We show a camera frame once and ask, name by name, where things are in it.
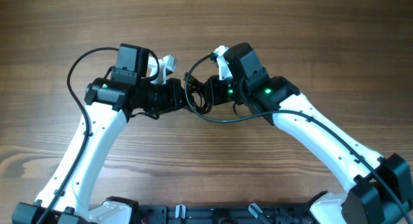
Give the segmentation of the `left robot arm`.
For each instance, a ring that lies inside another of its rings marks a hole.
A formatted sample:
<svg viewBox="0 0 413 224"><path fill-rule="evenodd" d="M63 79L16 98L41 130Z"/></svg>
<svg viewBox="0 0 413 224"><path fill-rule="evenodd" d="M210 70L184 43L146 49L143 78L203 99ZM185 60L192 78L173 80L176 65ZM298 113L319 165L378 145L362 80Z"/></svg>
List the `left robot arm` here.
<svg viewBox="0 0 413 224"><path fill-rule="evenodd" d="M58 168L33 204L19 203L13 223L146 223L139 203L109 197L91 209L90 198L105 159L130 119L140 115L158 119L185 107L179 79L170 75L177 61L158 58L147 48L122 44L117 61L103 77L90 83L82 116Z"/></svg>

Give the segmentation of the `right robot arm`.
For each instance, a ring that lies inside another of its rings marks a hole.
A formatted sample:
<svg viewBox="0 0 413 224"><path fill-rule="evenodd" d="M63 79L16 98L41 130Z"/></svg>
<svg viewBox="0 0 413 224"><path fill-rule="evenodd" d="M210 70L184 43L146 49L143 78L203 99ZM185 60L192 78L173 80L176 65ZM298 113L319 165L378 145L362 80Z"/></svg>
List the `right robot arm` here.
<svg viewBox="0 0 413 224"><path fill-rule="evenodd" d="M319 112L297 86L270 77L248 43L219 46L210 59L218 75L205 89L209 105L233 101L303 144L335 175L343 191L322 192L309 205L317 223L396 223L412 210L412 177L399 155L384 157Z"/></svg>

